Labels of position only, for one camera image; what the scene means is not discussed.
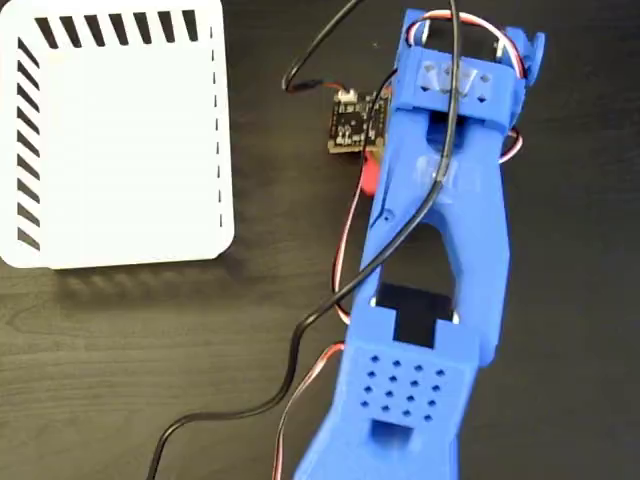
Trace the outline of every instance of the black cable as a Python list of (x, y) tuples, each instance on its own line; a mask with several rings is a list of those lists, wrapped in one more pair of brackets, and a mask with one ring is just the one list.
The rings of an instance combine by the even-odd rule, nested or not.
[[(382, 96), (382, 92), (384, 91), (385, 87), (387, 86), (387, 83), (389, 83), (391, 81), (391, 79), (393, 78), (393, 76), (396, 74), (398, 70), (397, 69), (393, 69), (391, 71), (391, 73), (387, 76), (387, 78), (385, 78), (384, 82), (382, 83), (382, 85), (380, 86), (380, 88), (376, 91), (375, 95), (373, 96), (373, 102), (371, 103), (371, 110), (368, 112), (367, 114), (367, 120), (365, 121), (365, 134), (364, 134), (364, 141), (362, 142), (362, 150), (360, 150), (360, 175), (358, 176), (358, 182), (356, 183), (356, 189), (361, 188), (360, 187), (360, 177), (362, 177), (362, 175), (364, 174), (364, 165), (367, 162), (367, 148), (369, 147), (370, 143), (369, 143), (369, 132), (371, 132), (371, 127), (373, 126), (373, 120), (375, 119), (375, 110), (376, 110), (376, 106), (378, 105), (378, 102), (380, 101), (380, 97)], [(340, 246), (338, 246), (338, 251), (336, 252), (336, 256), (333, 258), (333, 265), (331, 266), (331, 291), (335, 292), (337, 291), (337, 285), (336, 285), (336, 277), (334, 275), (334, 272), (336, 271), (336, 265), (338, 263), (338, 253), (339, 253), (339, 249)], [(337, 302), (336, 303), (336, 307), (339, 308), (340, 310), (342, 310), (343, 312), (345, 312), (346, 314), (350, 315), (350, 312), (347, 308), (344, 307), (344, 305), (342, 305), (342, 302)]]
[[(351, 6), (351, 9), (348, 11), (351, 13), (353, 9), (361, 3), (363, 0), (352, 0), (345, 9)], [(266, 400), (265, 402), (256, 405), (252, 408), (247, 408), (243, 410), (236, 410), (232, 412), (197, 412), (189, 415), (185, 415), (178, 420), (174, 421), (169, 427), (165, 429), (162, 433), (158, 442), (156, 444), (156, 448), (153, 452), (153, 457), (151, 459), (151, 464), (149, 466), (149, 471), (147, 473), (147, 480), (155, 480), (156, 474), (158, 472), (158, 467), (160, 465), (160, 460), (162, 458), (162, 453), (164, 448), (169, 440), (169, 438), (180, 428), (185, 425), (189, 425), (196, 422), (219, 422), (219, 421), (228, 421), (228, 420), (240, 420), (243, 418), (254, 417), (256, 415), (260, 415), (265, 413), (276, 406), (278, 406), (287, 396), (291, 387), (293, 386), (293, 382), (295, 380), (295, 374), (297, 370), (298, 356), (300, 352), (300, 343), (302, 341), (302, 337), (305, 332), (313, 326), (323, 315), (332, 310), (336, 304), (343, 301), (346, 297), (351, 295), (356, 288), (358, 288), (376, 269), (378, 269), (387, 259), (393, 255), (393, 253), (400, 247), (400, 245), (406, 240), (409, 234), (422, 222), (422, 219), (426, 215), (426, 213), (431, 209), (433, 204), (435, 203), (438, 194), (442, 190), (444, 179), (449, 171), (449, 165), (451, 164), (451, 156), (453, 154), (453, 145), (455, 140), (455, 128), (456, 121), (458, 118), (458, 100), (459, 100), (459, 78), (458, 72), (460, 67), (460, 15), (456, 6), (455, 0), (449, 0), (449, 4), (451, 5), (451, 12), (453, 16), (453, 68), (452, 68), (452, 80), (451, 80), (451, 94), (449, 98), (449, 119), (447, 121), (447, 133), (445, 136), (444, 148), (442, 150), (442, 155), (440, 158), (440, 163), (438, 165), (438, 169), (436, 171), (436, 176), (431, 189), (429, 190), (425, 200), (422, 202), (416, 213), (409, 219), (409, 221), (400, 229), (400, 231), (393, 237), (393, 239), (389, 242), (387, 246), (385, 246), (374, 258), (373, 260), (362, 269), (356, 277), (343, 286), (339, 292), (335, 293), (331, 297), (327, 298), (323, 301), (316, 309), (314, 309), (310, 314), (308, 314), (304, 320), (302, 320), (298, 325), (296, 325), (293, 334), (291, 335), (291, 342), (289, 345), (289, 357), (287, 368), (285, 371), (285, 376), (280, 385), (278, 391), (271, 398)], [(328, 31), (329, 33), (335, 29), (337, 24), (333, 25), (332, 28), (327, 26), (323, 32)], [(286, 78), (293, 78), (293, 75), (287, 74)]]
[[(304, 64), (307, 63), (307, 61), (311, 58), (311, 56), (316, 52), (316, 50), (320, 48), (320, 45), (322, 45), (324, 41), (331, 36), (334, 30), (338, 28), (338, 26), (351, 13), (353, 13), (353, 11), (356, 8), (358, 8), (362, 2), (364, 2), (364, 0), (350, 0), (342, 8), (342, 10), (340, 10), (336, 14), (336, 16), (333, 17), (333, 19), (327, 24), (327, 26), (322, 29), (322, 31), (316, 36), (316, 38), (314, 38), (313, 42), (311, 42), (311, 45), (309, 45), (309, 48), (307, 48), (307, 51), (304, 52), (304, 54), (302, 54), (302, 56), (300, 56), (299, 58), (296, 58), (296, 60), (291, 65), (291, 68), (289, 68), (289, 71), (282, 79), (282, 90), (284, 90), (287, 93), (298, 93), (298, 92), (303, 92), (305, 90), (311, 90), (313, 88), (320, 87), (322, 85), (336, 83), (336, 82), (325, 81), (322, 79), (313, 79), (313, 80), (304, 80), (302, 82), (294, 84), (293, 79), (298, 74), (300, 69), (304, 66)], [(337, 84), (340, 85), (343, 88), (343, 90), (346, 90), (346, 87), (344, 87), (344, 85), (341, 85), (339, 83)]]

